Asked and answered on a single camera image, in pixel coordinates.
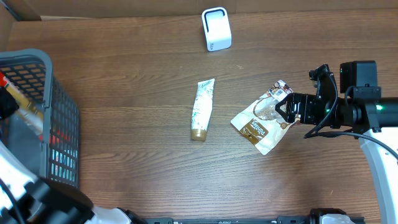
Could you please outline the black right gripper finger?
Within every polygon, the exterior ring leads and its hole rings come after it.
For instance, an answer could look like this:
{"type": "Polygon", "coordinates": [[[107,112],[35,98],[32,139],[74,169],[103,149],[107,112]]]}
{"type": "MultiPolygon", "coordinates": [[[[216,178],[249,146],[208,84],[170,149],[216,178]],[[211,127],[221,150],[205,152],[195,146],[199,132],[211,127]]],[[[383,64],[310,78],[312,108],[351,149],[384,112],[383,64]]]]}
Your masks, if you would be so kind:
{"type": "Polygon", "coordinates": [[[276,112],[284,119],[286,123],[293,123],[294,122],[294,114],[288,112],[285,107],[275,108],[276,112]]]}
{"type": "Polygon", "coordinates": [[[294,94],[289,93],[275,105],[276,111],[292,111],[294,108],[294,94]]]}

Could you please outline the brown white granola pouch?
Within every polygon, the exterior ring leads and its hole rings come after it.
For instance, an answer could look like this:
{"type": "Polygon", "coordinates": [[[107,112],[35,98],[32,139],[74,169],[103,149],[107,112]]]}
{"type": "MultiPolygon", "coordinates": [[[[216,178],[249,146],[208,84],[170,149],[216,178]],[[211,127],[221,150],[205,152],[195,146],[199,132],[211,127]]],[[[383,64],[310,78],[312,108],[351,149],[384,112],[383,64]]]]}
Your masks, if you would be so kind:
{"type": "Polygon", "coordinates": [[[294,125],[286,123],[275,110],[275,105],[292,92],[286,82],[279,80],[231,120],[231,124],[263,155],[275,148],[294,125]]]}

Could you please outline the white tube with gold cap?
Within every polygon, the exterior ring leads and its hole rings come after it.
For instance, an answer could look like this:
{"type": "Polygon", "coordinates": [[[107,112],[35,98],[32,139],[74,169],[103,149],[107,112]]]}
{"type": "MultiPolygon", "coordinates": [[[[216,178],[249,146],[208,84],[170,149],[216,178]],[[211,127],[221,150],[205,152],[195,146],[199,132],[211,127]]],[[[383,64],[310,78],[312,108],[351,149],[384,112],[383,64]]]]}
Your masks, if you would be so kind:
{"type": "Polygon", "coordinates": [[[213,109],[215,79],[198,82],[192,110],[191,139],[205,141],[213,109]]]}

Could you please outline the teal wipes packet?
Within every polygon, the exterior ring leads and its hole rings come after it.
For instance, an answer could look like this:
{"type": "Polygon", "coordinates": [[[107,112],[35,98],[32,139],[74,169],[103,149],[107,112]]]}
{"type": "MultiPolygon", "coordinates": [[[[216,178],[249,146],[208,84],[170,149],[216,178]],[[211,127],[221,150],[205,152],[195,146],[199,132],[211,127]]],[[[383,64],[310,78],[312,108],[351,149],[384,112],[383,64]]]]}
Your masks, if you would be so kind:
{"type": "Polygon", "coordinates": [[[53,149],[51,161],[51,174],[73,182],[78,180],[76,160],[68,153],[63,154],[53,149]]]}

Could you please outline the orange spaghetti package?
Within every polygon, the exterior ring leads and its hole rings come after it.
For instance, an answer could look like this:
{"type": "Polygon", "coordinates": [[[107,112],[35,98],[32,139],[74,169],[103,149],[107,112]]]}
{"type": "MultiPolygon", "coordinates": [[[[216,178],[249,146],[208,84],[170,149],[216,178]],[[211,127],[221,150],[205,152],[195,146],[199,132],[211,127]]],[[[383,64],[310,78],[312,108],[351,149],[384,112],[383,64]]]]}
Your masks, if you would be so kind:
{"type": "Polygon", "coordinates": [[[15,85],[1,73],[1,86],[15,99],[18,109],[16,114],[25,122],[35,135],[43,134],[44,114],[15,85]]]}

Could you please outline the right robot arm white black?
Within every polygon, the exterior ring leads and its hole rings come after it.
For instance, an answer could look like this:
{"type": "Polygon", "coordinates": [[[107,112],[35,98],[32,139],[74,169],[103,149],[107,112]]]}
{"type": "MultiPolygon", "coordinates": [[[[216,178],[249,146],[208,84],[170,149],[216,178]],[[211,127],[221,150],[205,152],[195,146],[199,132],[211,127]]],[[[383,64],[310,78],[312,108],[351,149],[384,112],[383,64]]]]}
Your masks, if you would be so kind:
{"type": "Polygon", "coordinates": [[[373,177],[383,223],[397,223],[397,98],[382,97],[373,60],[340,65],[340,82],[327,64],[309,72],[314,95],[290,93],[275,106],[288,123],[313,128],[306,139],[352,136],[373,177]]]}

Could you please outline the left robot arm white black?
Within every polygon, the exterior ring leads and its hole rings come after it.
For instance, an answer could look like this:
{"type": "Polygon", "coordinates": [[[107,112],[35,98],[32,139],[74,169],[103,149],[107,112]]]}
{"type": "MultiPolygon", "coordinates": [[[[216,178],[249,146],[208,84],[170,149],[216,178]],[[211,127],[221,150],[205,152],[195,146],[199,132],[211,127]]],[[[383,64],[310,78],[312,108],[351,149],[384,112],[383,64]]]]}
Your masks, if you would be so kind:
{"type": "Polygon", "coordinates": [[[146,223],[123,208],[101,208],[77,188],[39,177],[1,144],[1,223],[146,223]]]}

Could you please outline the white barcode scanner stand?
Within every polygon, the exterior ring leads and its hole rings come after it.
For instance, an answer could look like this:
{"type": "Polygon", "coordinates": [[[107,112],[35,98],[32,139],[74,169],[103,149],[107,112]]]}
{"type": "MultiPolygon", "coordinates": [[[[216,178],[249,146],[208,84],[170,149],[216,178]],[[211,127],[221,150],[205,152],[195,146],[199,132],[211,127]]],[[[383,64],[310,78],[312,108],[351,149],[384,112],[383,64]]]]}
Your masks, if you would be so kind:
{"type": "Polygon", "coordinates": [[[206,9],[201,14],[206,47],[209,52],[228,49],[232,45],[232,34],[228,13],[223,7],[206,9]]]}

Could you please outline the grey plastic shopping basket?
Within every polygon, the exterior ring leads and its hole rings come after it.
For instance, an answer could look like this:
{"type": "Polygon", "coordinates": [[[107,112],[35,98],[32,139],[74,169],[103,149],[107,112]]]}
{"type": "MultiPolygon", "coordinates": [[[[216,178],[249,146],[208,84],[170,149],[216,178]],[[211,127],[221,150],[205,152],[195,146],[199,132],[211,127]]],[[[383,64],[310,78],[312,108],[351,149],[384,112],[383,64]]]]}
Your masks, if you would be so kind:
{"type": "Polygon", "coordinates": [[[78,188],[80,112],[55,78],[50,57],[38,49],[1,52],[1,73],[44,114],[41,136],[16,114],[2,120],[1,141],[34,174],[78,188]],[[51,174],[53,149],[76,160],[76,182],[51,174]]]}

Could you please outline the black rail at table edge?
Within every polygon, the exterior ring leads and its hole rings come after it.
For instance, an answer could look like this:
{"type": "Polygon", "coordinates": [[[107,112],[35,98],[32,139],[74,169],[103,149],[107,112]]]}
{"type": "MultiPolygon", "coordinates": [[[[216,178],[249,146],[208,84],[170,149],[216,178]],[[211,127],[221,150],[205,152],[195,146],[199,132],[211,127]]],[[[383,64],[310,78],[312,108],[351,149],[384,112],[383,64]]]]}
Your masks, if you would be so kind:
{"type": "Polygon", "coordinates": [[[339,208],[313,208],[308,215],[279,215],[276,218],[146,218],[148,224],[366,224],[364,217],[350,217],[339,208]]]}

